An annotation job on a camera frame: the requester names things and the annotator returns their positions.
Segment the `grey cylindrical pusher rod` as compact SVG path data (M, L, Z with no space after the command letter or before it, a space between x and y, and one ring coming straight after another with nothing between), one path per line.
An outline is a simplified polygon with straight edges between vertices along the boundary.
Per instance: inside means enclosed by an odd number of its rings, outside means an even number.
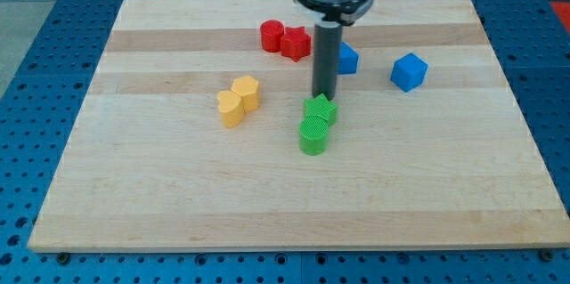
M329 101L335 98L341 42L342 26L340 24L322 21L314 25L313 97L324 94Z

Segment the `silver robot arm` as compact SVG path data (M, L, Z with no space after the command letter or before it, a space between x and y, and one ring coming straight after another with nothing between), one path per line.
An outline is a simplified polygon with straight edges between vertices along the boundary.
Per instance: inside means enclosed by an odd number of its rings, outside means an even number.
M312 95L333 100L337 91L343 28L354 25L375 0L294 0L311 16L313 28Z

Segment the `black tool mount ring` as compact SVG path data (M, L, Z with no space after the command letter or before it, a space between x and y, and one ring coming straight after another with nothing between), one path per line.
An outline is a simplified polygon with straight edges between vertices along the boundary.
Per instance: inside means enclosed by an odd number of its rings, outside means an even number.
M338 4L329 4L317 0L294 1L309 11L318 13L320 15L317 17L318 21L332 21L341 26L352 26L373 6L375 0L350 0Z

